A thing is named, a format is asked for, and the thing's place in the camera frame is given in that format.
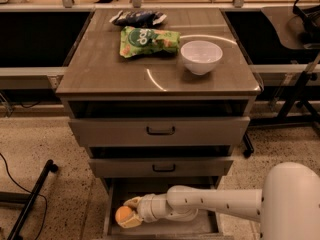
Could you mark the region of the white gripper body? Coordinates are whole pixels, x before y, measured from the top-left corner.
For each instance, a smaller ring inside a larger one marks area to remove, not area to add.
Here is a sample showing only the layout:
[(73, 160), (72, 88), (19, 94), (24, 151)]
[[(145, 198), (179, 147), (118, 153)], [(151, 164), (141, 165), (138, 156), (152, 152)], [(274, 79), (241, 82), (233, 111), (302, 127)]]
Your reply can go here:
[(138, 204), (138, 215), (144, 222), (156, 222), (167, 215), (167, 199), (165, 194), (147, 194), (143, 196)]

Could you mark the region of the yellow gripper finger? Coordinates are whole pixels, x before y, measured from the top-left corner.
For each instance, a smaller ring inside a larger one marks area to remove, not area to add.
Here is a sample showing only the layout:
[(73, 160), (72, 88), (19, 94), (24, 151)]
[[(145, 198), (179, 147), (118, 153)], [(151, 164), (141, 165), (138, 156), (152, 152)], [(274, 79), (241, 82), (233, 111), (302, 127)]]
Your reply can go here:
[(124, 206), (128, 206), (131, 209), (137, 209), (141, 200), (142, 200), (142, 197), (140, 197), (140, 196), (131, 198), (131, 199), (124, 202)]
[(140, 226), (142, 224), (142, 220), (139, 216), (133, 211), (130, 218), (123, 223), (118, 223), (122, 228), (133, 228)]

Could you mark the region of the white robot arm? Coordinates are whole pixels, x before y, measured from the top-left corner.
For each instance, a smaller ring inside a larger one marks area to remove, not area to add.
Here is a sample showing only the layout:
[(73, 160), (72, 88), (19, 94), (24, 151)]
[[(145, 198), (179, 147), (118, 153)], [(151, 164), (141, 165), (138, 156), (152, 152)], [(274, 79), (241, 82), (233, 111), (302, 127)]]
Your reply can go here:
[(160, 219), (191, 221), (200, 210), (256, 221), (261, 240), (320, 240), (320, 177), (304, 165), (284, 162), (269, 171), (261, 189), (175, 185), (164, 194), (127, 200), (115, 219), (133, 228)]

